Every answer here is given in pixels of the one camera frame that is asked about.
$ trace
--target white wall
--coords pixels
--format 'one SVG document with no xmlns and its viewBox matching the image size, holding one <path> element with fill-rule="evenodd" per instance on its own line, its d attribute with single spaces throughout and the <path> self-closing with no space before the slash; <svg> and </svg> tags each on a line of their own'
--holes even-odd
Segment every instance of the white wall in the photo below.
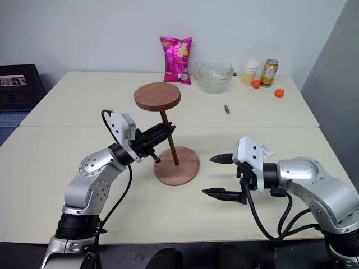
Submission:
<svg viewBox="0 0 359 269">
<path fill-rule="evenodd" d="M 279 60 L 304 84 L 346 0 L 0 0 L 0 64 L 163 72 L 159 37 L 193 36 L 197 59 Z"/>
</svg>

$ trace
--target wooden stand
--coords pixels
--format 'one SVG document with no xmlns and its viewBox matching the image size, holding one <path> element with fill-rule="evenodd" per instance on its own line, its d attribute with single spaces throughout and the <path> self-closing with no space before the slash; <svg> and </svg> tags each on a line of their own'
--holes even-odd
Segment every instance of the wooden stand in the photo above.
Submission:
<svg viewBox="0 0 359 269">
<path fill-rule="evenodd" d="M 168 126 L 166 110 L 181 101 L 181 92 L 173 84 L 156 82 L 138 88 L 134 93 L 136 104 L 148 111 L 159 111 L 163 124 Z M 199 170 L 197 155 L 186 147 L 175 147 L 172 136 L 168 137 L 170 150 L 159 155 L 161 162 L 155 164 L 156 177 L 167 185 L 178 186 L 189 182 Z"/>
</svg>

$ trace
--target soda can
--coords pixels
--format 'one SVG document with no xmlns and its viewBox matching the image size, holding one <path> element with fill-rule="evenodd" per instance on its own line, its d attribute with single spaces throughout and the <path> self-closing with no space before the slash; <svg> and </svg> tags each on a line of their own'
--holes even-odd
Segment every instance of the soda can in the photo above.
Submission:
<svg viewBox="0 0 359 269">
<path fill-rule="evenodd" d="M 264 65 L 260 83 L 262 87 L 270 87 L 273 84 L 275 73 L 278 70 L 278 61 L 268 59 Z"/>
</svg>

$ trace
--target floor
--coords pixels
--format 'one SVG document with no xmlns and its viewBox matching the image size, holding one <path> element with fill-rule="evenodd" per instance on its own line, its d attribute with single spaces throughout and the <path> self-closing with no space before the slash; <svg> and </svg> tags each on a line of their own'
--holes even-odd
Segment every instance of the floor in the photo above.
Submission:
<svg viewBox="0 0 359 269">
<path fill-rule="evenodd" d="M 102 247 L 103 269 L 144 269 L 158 249 L 175 247 L 184 256 L 185 269 L 214 269 L 214 257 L 221 244 L 181 243 L 181 244 L 142 244 L 106 245 Z M 306 242 L 292 241 L 290 246 L 274 249 L 268 242 L 231 242 L 243 250 L 253 268 L 256 261 L 274 261 L 276 269 L 318 268 L 316 265 L 328 260 L 322 240 Z M 46 245 L 0 244 L 1 268 L 39 268 Z"/>
</svg>

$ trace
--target round wooden base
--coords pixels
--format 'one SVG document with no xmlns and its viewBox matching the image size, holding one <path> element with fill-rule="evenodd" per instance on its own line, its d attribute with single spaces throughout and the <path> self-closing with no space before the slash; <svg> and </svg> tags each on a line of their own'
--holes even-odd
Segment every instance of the round wooden base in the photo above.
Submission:
<svg viewBox="0 0 359 269">
<path fill-rule="evenodd" d="M 161 162 L 154 165 L 156 177 L 169 186 L 186 184 L 195 177 L 200 169 L 200 160 L 197 154 L 186 147 L 176 147 L 179 165 L 175 165 L 171 150 L 163 151 L 158 157 Z"/>
</svg>

